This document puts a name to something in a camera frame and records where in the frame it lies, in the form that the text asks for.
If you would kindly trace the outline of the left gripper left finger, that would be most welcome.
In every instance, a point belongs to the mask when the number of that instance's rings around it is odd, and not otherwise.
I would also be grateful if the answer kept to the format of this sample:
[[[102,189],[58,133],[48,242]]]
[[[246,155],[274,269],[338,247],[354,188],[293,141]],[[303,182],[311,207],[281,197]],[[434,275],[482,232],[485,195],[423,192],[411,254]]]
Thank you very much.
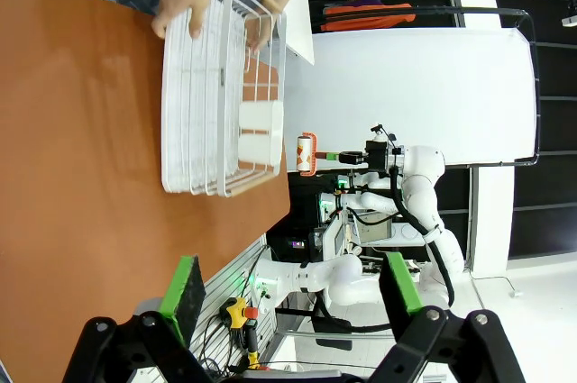
[[[167,382],[210,382],[190,351],[206,297],[198,256],[183,256],[155,310],[123,324],[97,316],[86,322],[65,382],[130,382],[139,369],[156,368]]]

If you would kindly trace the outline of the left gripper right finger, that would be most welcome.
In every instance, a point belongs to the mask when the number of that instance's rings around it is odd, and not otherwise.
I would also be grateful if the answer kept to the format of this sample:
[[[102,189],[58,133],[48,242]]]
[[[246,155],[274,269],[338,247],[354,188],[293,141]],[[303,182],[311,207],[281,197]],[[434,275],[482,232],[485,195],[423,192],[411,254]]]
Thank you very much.
[[[398,252],[382,260],[380,292],[396,344],[370,382],[415,382],[430,362],[448,366],[458,382],[524,382],[526,379],[499,317],[488,309],[465,318],[422,305]]]

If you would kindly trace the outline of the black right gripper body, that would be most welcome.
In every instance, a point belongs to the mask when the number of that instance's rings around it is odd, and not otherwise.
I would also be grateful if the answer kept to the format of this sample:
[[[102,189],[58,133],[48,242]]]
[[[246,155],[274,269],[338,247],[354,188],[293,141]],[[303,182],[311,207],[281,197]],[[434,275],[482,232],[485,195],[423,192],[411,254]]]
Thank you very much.
[[[389,142],[366,141],[364,162],[369,172],[389,171]]]

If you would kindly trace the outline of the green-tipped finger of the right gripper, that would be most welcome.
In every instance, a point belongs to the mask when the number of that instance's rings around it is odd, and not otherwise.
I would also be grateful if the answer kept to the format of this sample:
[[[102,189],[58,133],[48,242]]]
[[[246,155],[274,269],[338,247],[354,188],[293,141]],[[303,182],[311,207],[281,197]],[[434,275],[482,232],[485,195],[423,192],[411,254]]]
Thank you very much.
[[[360,165],[365,162],[365,156],[362,151],[327,152],[325,159],[348,165]]]

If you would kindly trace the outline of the person's left hand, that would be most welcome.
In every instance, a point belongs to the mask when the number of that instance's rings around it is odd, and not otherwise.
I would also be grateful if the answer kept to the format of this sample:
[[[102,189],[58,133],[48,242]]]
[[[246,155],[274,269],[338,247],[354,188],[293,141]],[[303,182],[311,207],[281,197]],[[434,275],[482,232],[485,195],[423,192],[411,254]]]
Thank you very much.
[[[251,52],[258,52],[271,39],[275,23],[276,16],[268,14],[245,20],[246,45]]]

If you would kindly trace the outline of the person's right hand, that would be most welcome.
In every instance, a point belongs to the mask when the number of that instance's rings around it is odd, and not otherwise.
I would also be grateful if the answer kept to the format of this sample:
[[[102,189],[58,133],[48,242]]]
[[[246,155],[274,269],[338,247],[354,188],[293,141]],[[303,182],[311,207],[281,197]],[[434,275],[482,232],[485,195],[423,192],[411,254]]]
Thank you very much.
[[[193,39],[198,38],[209,2],[210,0],[160,0],[158,13],[151,23],[152,30],[159,38],[164,39],[168,24],[178,15],[190,10],[188,31]]]

